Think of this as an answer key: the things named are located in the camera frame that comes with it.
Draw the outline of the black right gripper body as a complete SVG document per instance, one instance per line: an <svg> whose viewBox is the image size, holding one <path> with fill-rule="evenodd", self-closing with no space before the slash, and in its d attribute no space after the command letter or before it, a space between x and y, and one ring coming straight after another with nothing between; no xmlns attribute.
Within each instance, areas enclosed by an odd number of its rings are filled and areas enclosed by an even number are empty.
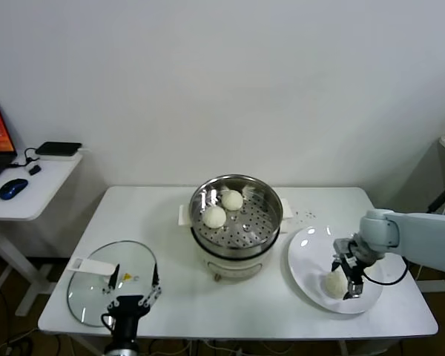
<svg viewBox="0 0 445 356"><path fill-rule="evenodd" d="M337 243L337 260L346 279L362 277L364 269L373 265L372 252L360 243Z"/></svg>

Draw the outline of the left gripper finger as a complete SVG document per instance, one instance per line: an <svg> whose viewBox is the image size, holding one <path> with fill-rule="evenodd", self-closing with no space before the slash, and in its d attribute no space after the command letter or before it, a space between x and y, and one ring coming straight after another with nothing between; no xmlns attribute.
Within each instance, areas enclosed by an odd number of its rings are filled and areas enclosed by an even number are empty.
<svg viewBox="0 0 445 356"><path fill-rule="evenodd" d="M144 295L144 297L139 301L140 306L152 306L155 304L157 299L162 293L162 287L160 285L158 265L154 265L154 270L152 274L151 289Z"/></svg>
<svg viewBox="0 0 445 356"><path fill-rule="evenodd" d="M116 268L112 275L109 277L107 284L102 288L103 306L107 308L115 299L116 284L119 276L120 264L116 265Z"/></svg>

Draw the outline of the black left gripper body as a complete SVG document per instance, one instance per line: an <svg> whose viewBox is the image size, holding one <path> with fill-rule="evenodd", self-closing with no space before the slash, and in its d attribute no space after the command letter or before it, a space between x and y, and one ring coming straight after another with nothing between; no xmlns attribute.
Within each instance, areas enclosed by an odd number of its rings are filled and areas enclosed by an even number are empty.
<svg viewBox="0 0 445 356"><path fill-rule="evenodd" d="M113 300L106 312L106 328L112 344L135 343L139 320L150 308L144 295L122 295Z"/></svg>

